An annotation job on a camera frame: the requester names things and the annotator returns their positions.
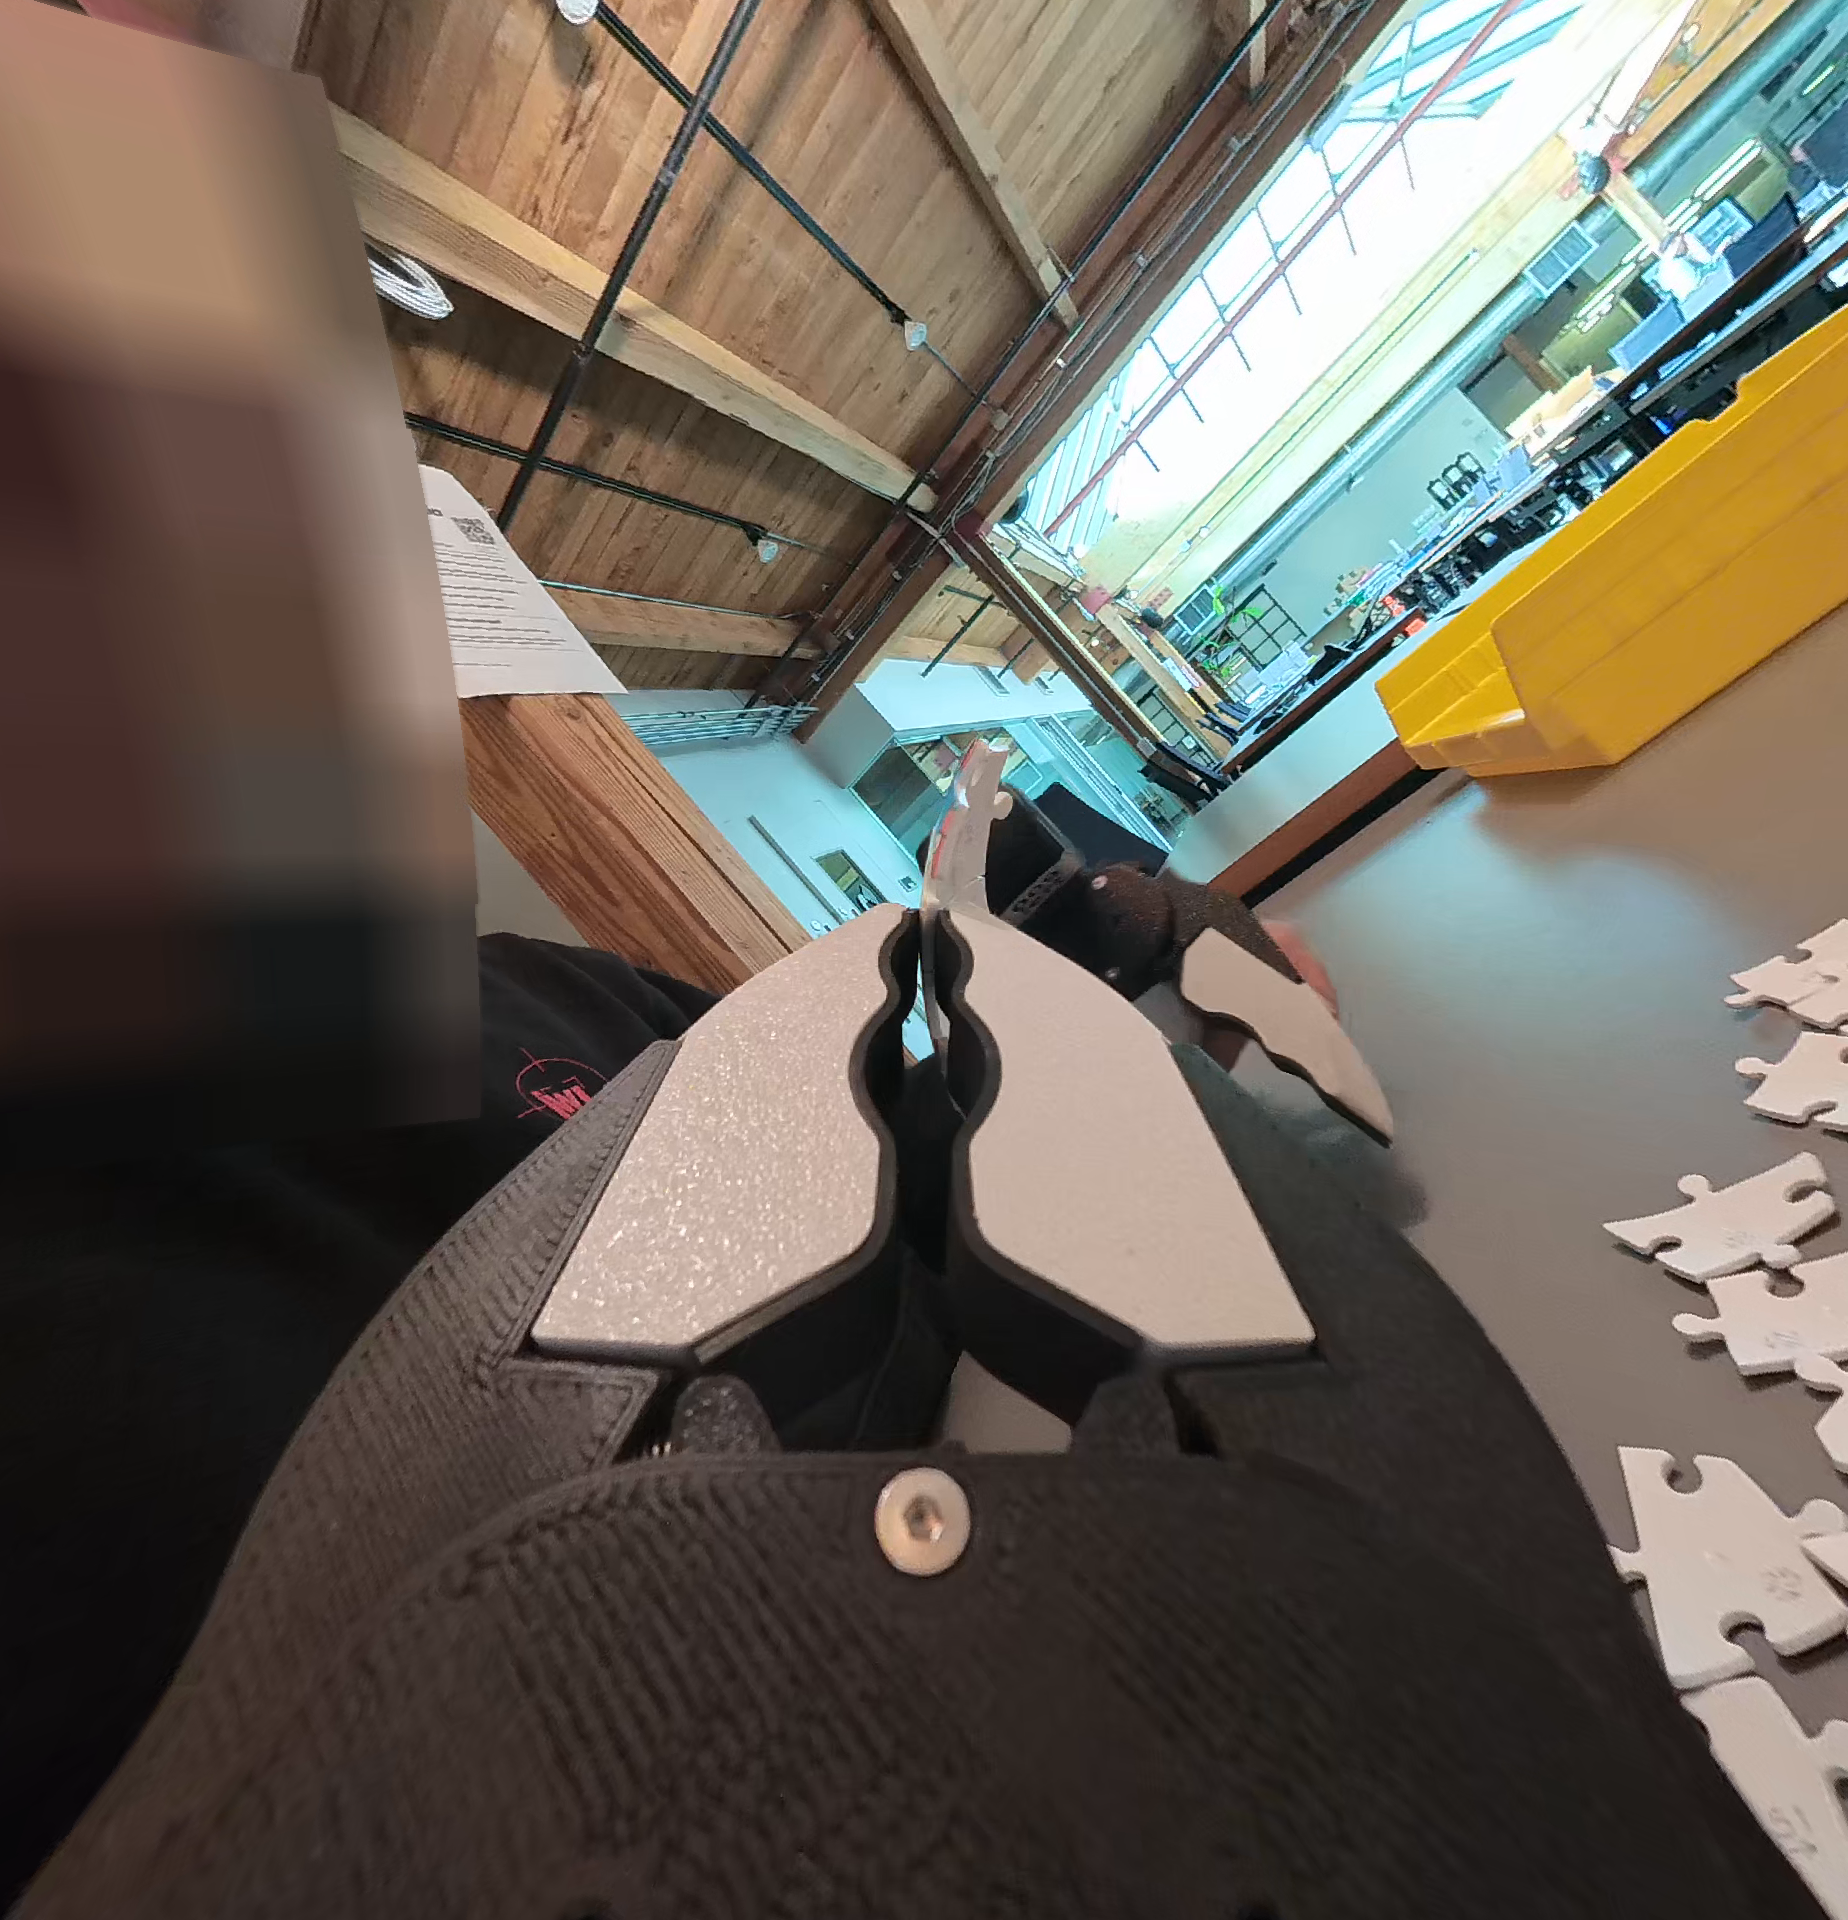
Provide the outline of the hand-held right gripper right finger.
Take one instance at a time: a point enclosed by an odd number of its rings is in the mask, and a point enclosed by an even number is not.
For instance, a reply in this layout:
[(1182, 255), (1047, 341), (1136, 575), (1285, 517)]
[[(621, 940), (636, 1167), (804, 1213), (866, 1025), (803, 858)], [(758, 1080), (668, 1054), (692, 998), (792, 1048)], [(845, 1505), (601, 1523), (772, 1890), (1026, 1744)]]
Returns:
[(944, 1280), (974, 1360), (1076, 1423), (1111, 1380), (1313, 1357), (1172, 1045), (991, 916), (945, 910), (931, 942), (960, 1113)]

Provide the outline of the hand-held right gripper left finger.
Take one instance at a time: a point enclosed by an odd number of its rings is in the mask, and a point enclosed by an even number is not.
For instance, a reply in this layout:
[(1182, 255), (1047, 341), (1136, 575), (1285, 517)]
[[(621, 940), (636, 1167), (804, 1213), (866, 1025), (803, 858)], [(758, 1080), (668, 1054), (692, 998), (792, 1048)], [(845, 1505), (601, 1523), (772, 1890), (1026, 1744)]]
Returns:
[(857, 916), (725, 996), (676, 1047), (532, 1324), (538, 1350), (847, 1365), (895, 1274), (884, 1114), (906, 1069), (918, 916)]

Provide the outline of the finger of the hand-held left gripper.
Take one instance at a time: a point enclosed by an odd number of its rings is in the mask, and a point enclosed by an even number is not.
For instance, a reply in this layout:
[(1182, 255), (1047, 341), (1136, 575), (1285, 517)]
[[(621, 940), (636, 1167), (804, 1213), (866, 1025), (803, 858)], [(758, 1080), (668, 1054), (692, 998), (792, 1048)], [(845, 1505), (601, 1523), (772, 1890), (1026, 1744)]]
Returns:
[(1223, 931), (1208, 928), (1182, 956), (1178, 990), (1206, 1032), (1225, 1028), (1257, 1045), (1366, 1137), (1393, 1141), (1389, 1098), (1307, 982), (1286, 977)]

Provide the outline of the curved puzzle piece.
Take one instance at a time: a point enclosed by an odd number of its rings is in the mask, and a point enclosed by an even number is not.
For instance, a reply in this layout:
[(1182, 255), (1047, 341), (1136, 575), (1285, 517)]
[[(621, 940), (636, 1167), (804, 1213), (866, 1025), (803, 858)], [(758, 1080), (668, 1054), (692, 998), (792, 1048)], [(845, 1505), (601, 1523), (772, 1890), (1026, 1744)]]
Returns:
[(938, 932), (952, 911), (989, 916), (987, 853), (991, 832), (1008, 820), (1012, 795), (1004, 788), (1008, 755), (991, 742), (974, 742), (956, 766), (945, 812), (927, 845), (922, 863), (921, 1004), (938, 1064), (949, 1056), (952, 1021), (940, 983)]

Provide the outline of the scattered white puzzle pieces pile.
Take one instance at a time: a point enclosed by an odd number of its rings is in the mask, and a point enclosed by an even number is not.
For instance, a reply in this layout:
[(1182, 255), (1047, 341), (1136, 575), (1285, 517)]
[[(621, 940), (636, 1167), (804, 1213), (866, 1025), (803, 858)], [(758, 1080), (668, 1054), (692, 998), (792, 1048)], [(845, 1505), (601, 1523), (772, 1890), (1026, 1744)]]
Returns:
[[(1676, 1178), (1676, 1202), (1604, 1233), (1690, 1290), (1673, 1330), (1745, 1385), (1794, 1383), (1820, 1400), (1819, 1446), (1848, 1492), (1848, 1250), (1807, 1250), (1840, 1219), (1814, 1151), (1742, 1178)], [(1615, 1571), (1647, 1597), (1665, 1679), (1712, 1758), (1825, 1917), (1848, 1917), (1848, 1724), (1810, 1730), (1756, 1673), (1745, 1640), (1778, 1658), (1848, 1650), (1848, 1514), (1780, 1505), (1721, 1456), (1617, 1453), (1633, 1546)]]

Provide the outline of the person's left hand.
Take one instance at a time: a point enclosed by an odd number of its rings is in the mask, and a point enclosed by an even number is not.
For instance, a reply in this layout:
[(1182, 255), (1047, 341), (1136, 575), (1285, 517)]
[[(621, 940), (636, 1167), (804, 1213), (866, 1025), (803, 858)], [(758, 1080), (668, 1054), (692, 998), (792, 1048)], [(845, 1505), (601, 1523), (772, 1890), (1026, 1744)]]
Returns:
[(1343, 996), (1332, 974), (1325, 970), (1320, 955), (1306, 935), (1291, 921), (1264, 919), (1264, 932), (1283, 951), (1298, 972), (1298, 977), (1320, 996), (1334, 1019), (1343, 1013)]

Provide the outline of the dark box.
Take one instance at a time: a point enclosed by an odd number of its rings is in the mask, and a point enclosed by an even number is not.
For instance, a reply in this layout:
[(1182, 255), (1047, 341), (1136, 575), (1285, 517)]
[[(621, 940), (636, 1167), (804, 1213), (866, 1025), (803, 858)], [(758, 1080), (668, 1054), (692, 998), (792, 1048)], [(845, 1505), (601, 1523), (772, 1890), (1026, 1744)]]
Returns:
[(1109, 866), (1133, 866), (1155, 875), (1169, 852), (1083, 805), (1068, 786), (1053, 782), (1037, 798), (1014, 784), (1004, 788), (1008, 809), (998, 815), (987, 860), (987, 905), (1005, 917), (1037, 884)]

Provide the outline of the person's black sweatshirt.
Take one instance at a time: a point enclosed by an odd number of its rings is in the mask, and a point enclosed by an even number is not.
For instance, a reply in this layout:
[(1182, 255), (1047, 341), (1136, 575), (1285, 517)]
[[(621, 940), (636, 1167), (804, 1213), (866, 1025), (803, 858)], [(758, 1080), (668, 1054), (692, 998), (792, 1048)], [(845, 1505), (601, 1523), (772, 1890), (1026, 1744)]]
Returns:
[(719, 990), (599, 948), (477, 944), (446, 1098), (383, 1025), (288, 994), (173, 1069), (0, 1095), (0, 1917), (158, 1705), (288, 1441), (420, 1257)]

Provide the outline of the yellow plastic bin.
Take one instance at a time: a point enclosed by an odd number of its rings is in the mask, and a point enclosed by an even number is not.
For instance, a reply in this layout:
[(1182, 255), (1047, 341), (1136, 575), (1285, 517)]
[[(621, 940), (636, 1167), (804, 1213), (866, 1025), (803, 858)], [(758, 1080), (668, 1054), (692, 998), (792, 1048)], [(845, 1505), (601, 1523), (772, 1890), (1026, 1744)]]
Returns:
[(1848, 602), (1848, 305), (1376, 682), (1474, 779), (1619, 766)]
[(1482, 779), (1617, 766), (1848, 600), (1848, 409), (1684, 430), (1492, 621)]

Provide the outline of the white paper notice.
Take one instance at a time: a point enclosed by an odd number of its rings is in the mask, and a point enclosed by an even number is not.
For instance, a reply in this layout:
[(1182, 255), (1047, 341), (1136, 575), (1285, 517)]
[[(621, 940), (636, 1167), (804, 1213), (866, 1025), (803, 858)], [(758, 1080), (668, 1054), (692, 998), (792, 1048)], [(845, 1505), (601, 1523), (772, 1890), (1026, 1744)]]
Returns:
[(441, 468), (419, 466), (419, 483), (456, 696), (625, 692), (599, 649), (517, 557), (477, 497)]

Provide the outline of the large skylight window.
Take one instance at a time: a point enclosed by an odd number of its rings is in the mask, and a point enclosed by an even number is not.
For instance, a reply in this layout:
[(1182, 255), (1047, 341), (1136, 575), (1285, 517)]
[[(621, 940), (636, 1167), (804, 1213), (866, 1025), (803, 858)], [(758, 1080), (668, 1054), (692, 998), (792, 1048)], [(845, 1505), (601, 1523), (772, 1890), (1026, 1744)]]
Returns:
[(1679, 4), (1421, 4), (1225, 230), (1037, 470), (1031, 521), (1117, 592), (1523, 166), (1584, 128)]

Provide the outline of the black ceiling pipe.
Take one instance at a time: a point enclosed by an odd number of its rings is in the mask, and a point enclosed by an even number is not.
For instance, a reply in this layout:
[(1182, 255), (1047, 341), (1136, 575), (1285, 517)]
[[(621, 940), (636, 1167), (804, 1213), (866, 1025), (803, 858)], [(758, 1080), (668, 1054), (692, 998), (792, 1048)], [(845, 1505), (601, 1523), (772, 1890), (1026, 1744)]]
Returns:
[(619, 253), (612, 265), (612, 273), (608, 275), (603, 293), (597, 300), (594, 311), (575, 344), (567, 368), (559, 373), (551, 390), (550, 404), (528, 443), (526, 457), (507, 488), (502, 507), (498, 509), (495, 523), (502, 532), (510, 532), (536, 477), (551, 457), (551, 446), (558, 430), (561, 427), (573, 398), (581, 390), (586, 376), (599, 358), (601, 340), (615, 318), (615, 308), (625, 299), (642, 253), (645, 252), (655, 235), (655, 227), (674, 194), (676, 181), (680, 178), (692, 147), (698, 145), (699, 134), (703, 132), (705, 120), (715, 112), (717, 94), (728, 82), (738, 49), (741, 49), (744, 37), (749, 35), (760, 8), (760, 2), (738, 2), (722, 27), (715, 53), (705, 64), (698, 90), (691, 96), (677, 128), (671, 134), (663, 158), (657, 166), (657, 172), (642, 199), (640, 213), (625, 235), (625, 244), (619, 246)]

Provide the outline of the wooden post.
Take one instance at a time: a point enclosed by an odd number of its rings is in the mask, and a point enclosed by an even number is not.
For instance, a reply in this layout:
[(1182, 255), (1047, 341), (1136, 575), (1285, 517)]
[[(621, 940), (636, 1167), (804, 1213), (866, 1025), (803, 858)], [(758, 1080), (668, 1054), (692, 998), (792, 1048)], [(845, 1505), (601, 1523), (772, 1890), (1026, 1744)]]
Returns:
[(728, 993), (809, 944), (610, 696), (456, 709), (474, 812), (589, 945)]

